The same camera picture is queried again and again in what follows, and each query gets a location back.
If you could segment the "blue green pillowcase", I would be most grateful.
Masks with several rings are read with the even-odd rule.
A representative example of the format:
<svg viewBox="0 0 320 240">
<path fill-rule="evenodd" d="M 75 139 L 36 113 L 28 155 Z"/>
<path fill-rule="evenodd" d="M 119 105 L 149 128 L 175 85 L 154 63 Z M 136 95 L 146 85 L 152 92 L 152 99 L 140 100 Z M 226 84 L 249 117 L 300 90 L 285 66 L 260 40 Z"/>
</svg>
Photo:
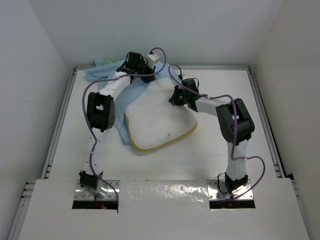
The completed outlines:
<svg viewBox="0 0 320 240">
<path fill-rule="evenodd" d="M 113 63 L 105 64 L 103 60 L 95 60 L 96 67 L 85 71 L 85 75 L 89 82 L 94 82 L 101 79 L 112 79 L 124 60 L 119 60 Z M 123 140 L 124 145 L 131 144 L 129 138 L 128 125 L 125 120 L 125 110 L 129 104 L 135 101 L 147 88 L 147 84 L 141 79 L 136 79 L 126 87 L 120 95 L 115 99 L 115 123 L 114 126 L 117 129 L 120 137 Z"/>
</svg>

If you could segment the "white yellow pillow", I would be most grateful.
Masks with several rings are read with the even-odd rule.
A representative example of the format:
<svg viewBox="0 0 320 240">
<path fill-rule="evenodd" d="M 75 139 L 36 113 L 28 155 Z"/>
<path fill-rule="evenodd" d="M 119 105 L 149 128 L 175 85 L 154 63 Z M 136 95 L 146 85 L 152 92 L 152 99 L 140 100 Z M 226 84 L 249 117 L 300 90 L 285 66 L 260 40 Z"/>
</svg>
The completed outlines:
<svg viewBox="0 0 320 240">
<path fill-rule="evenodd" d="M 195 114 L 169 102 L 175 86 L 170 77 L 155 80 L 124 111 L 130 143 L 150 152 L 190 135 L 198 126 Z"/>
</svg>

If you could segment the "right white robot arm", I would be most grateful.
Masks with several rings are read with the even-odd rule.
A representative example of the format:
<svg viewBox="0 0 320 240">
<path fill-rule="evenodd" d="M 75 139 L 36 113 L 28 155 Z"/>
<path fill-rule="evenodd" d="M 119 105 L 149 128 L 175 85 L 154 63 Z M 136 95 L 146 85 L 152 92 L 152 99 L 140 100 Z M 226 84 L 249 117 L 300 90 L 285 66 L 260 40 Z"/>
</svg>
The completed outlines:
<svg viewBox="0 0 320 240">
<path fill-rule="evenodd" d="M 182 78 L 176 81 L 169 102 L 175 106 L 188 106 L 197 113 L 206 113 L 218 120 L 223 139 L 227 142 L 228 163 L 224 173 L 225 188 L 231 194 L 246 184 L 247 147 L 255 124 L 248 109 L 240 98 L 228 94 L 210 97 L 199 93 L 199 82 L 195 78 Z"/>
</svg>

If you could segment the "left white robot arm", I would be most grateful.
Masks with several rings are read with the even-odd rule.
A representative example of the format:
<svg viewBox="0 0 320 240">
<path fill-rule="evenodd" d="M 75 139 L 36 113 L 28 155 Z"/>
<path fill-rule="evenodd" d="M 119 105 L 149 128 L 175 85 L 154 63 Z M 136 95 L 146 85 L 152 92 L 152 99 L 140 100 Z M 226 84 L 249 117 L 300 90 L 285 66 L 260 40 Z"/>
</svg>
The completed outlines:
<svg viewBox="0 0 320 240">
<path fill-rule="evenodd" d="M 100 163 L 93 163 L 93 155 L 101 140 L 94 129 L 101 134 L 111 129 L 116 120 L 115 99 L 121 92 L 130 86 L 135 79 L 150 83 L 163 68 L 156 68 L 160 56 L 152 51 L 146 56 L 137 52 L 129 52 L 124 62 L 109 76 L 103 76 L 92 81 L 82 94 L 82 111 L 85 122 L 92 135 L 94 143 L 90 150 L 89 158 L 82 171 L 79 173 L 80 186 L 95 197 L 101 195 L 101 186 L 110 187 L 116 196 L 115 188 L 103 179 Z"/>
</svg>

